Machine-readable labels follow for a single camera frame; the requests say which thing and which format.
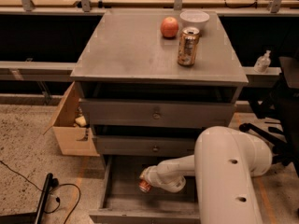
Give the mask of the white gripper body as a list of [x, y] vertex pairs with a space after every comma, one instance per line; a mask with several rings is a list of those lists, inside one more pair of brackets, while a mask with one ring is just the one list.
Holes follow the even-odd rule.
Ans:
[[146, 168], [141, 173], [140, 179], [152, 187], [164, 189], [172, 193], [180, 192], [186, 185], [186, 179], [183, 175], [160, 174], [157, 166]]

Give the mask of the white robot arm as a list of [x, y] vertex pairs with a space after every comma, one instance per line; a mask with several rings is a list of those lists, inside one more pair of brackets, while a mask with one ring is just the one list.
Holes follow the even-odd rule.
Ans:
[[264, 175], [272, 153], [262, 139], [215, 126], [204, 130], [190, 156], [161, 161], [140, 175], [139, 187], [179, 192], [196, 182], [201, 224], [263, 224], [251, 179]]

